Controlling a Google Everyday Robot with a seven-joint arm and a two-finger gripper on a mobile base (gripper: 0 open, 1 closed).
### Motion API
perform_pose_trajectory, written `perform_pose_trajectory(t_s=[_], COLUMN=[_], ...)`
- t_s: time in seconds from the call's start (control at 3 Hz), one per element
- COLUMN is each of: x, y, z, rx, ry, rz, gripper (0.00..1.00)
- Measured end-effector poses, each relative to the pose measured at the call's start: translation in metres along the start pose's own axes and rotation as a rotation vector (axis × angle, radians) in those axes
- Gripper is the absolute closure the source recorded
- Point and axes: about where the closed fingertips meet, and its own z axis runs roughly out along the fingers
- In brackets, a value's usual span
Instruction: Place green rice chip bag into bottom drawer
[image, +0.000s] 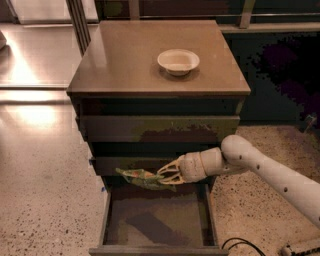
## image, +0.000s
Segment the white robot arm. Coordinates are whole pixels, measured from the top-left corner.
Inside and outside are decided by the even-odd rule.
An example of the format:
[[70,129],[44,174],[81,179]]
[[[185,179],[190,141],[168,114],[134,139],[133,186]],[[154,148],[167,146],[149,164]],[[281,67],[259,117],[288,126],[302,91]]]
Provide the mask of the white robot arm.
[[160,168],[160,183],[195,183],[208,177],[250,170],[320,228],[320,184],[269,158],[248,140],[229,135],[215,147],[186,153]]

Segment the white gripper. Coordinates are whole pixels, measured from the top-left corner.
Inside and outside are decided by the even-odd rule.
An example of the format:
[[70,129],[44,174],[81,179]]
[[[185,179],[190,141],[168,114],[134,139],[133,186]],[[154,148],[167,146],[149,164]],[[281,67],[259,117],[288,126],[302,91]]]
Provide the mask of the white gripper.
[[178,160],[173,160],[161,167],[157,173],[164,175],[159,182],[165,185],[181,185],[185,182],[193,183],[205,178],[205,171],[199,152],[187,153]]

